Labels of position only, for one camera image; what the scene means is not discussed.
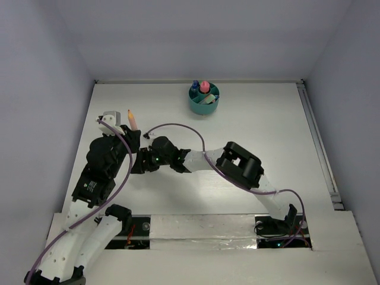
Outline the orange tip pink highlighter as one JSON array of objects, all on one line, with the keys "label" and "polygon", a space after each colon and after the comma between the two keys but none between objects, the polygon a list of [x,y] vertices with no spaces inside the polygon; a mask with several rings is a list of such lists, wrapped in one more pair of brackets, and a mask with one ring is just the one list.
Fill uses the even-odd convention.
[{"label": "orange tip pink highlighter", "polygon": [[128,122],[129,122],[129,125],[130,125],[130,129],[132,131],[137,131],[138,130],[135,117],[134,117],[134,115],[133,115],[133,113],[131,112],[130,109],[128,110]]}]

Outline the green tip clear highlighter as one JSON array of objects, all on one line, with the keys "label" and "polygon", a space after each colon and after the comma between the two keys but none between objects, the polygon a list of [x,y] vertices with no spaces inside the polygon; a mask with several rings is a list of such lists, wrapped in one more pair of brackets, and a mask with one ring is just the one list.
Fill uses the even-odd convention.
[{"label": "green tip clear highlighter", "polygon": [[202,101],[199,102],[200,105],[209,105],[211,103],[215,102],[215,95],[209,94],[207,97],[205,97]]}]

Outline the blue cap white pen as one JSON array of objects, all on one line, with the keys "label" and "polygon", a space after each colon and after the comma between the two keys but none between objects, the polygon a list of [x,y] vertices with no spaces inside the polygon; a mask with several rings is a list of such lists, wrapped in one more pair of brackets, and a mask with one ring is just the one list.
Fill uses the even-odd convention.
[{"label": "blue cap white pen", "polygon": [[191,93],[194,96],[198,94],[198,85],[199,85],[198,80],[193,80],[192,85],[191,85]]}]

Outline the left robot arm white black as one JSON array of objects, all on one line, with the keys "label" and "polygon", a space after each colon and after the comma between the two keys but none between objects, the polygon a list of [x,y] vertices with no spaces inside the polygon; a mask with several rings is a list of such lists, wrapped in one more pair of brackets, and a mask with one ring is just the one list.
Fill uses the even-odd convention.
[{"label": "left robot arm white black", "polygon": [[102,136],[90,143],[61,233],[33,264],[26,284],[85,284],[89,269],[107,244],[131,229],[131,210],[111,201],[126,183],[115,183],[124,162],[128,164],[124,178],[132,173],[141,131],[126,125],[100,128]]}]

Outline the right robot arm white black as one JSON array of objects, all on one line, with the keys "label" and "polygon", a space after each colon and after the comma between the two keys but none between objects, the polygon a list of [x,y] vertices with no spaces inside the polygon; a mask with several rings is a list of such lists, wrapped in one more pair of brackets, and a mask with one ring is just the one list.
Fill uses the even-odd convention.
[{"label": "right robot arm white black", "polygon": [[273,219],[274,228],[286,233],[295,226],[296,208],[285,204],[280,191],[270,184],[261,160],[235,142],[211,151],[177,148],[167,137],[152,140],[147,148],[137,152],[132,174],[143,174],[169,166],[178,173],[215,170],[235,186],[253,193]]}]

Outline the teal round organizer container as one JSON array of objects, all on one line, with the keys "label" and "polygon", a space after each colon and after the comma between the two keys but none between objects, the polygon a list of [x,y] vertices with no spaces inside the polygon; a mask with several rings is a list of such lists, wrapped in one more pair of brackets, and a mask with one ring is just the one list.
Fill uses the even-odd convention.
[{"label": "teal round organizer container", "polygon": [[188,101],[195,114],[210,115],[217,109],[220,92],[213,83],[194,80],[188,91]]}]

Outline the pink topped centre tube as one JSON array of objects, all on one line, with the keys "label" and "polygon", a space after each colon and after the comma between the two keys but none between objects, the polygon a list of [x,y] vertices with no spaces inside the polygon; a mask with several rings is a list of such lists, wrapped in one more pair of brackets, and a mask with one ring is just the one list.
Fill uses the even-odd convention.
[{"label": "pink topped centre tube", "polygon": [[208,94],[211,90],[210,83],[208,81],[202,81],[199,85],[199,92],[202,94]]}]

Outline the foil covered front board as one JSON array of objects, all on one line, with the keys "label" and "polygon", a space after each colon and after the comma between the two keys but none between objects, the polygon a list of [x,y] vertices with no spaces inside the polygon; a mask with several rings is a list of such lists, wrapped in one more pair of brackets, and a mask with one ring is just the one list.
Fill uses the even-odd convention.
[{"label": "foil covered front board", "polygon": [[168,251],[256,249],[253,214],[153,215],[150,249]]}]

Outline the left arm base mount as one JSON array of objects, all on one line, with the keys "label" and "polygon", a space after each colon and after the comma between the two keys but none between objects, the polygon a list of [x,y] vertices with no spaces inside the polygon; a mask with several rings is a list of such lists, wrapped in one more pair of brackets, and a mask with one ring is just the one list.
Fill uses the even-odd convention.
[{"label": "left arm base mount", "polygon": [[133,216],[132,226],[128,231],[120,232],[105,247],[105,249],[149,249],[151,216]]}]

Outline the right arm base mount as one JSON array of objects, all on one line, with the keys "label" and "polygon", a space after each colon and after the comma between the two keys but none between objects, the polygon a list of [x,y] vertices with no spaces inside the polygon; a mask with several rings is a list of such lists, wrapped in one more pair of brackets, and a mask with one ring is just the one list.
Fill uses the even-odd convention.
[{"label": "right arm base mount", "polygon": [[291,204],[285,220],[256,216],[254,232],[258,249],[312,248],[306,218]]}]

